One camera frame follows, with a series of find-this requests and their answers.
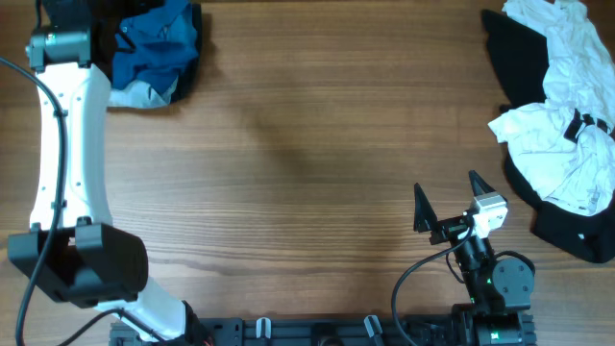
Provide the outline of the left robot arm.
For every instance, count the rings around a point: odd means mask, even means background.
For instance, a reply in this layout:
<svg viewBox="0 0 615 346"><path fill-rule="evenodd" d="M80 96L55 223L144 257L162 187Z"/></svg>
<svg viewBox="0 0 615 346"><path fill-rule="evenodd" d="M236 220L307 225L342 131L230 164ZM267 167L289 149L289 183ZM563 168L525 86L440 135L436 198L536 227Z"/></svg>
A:
<svg viewBox="0 0 615 346"><path fill-rule="evenodd" d="M11 263L28 284L14 338L23 344L35 290L57 303L117 317L144 343L206 345L191 306L149 274L143 241L112 224L104 177L105 116L121 21L153 1L39 1L23 76L38 90L41 150L30 228L8 239Z"/></svg>

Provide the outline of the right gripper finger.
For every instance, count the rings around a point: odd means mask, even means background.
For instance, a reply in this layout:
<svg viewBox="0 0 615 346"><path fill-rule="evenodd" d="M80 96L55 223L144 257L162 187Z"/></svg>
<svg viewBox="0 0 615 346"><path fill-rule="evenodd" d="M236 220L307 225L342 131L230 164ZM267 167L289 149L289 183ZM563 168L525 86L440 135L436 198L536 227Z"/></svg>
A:
<svg viewBox="0 0 615 346"><path fill-rule="evenodd" d="M489 185L476 170L468 172L470 185L475 196L495 192L495 189Z"/></svg>
<svg viewBox="0 0 615 346"><path fill-rule="evenodd" d="M435 231L438 222L437 216L427 195L418 183L414 185L414 199L414 231L418 233Z"/></svg>

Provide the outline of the dark blue polo shirt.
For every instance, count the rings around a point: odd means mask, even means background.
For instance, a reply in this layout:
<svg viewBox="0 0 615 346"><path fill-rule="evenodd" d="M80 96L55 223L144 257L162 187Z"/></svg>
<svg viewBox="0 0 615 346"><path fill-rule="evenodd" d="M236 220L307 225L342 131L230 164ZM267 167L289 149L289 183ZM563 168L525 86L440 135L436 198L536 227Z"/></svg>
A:
<svg viewBox="0 0 615 346"><path fill-rule="evenodd" d="M187 0L168 0L122 20L116 40L112 87L118 90L139 80L162 93L199 57L192 4Z"/></svg>

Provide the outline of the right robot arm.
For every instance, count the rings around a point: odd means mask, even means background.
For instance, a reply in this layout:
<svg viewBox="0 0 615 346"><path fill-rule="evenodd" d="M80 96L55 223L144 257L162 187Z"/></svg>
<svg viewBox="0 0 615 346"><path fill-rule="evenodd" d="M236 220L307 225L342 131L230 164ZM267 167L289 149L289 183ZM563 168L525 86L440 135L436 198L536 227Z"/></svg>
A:
<svg viewBox="0 0 615 346"><path fill-rule="evenodd" d="M511 345L537 343L533 317L527 314L535 266L514 251L496 253L488 239L502 227L507 200L476 171L469 172L474 198L457 217L436 216L425 192L414 186L414 230L430 234L432 245L451 245L470 302L456 304L441 325L421 322L423 345Z"/></svg>

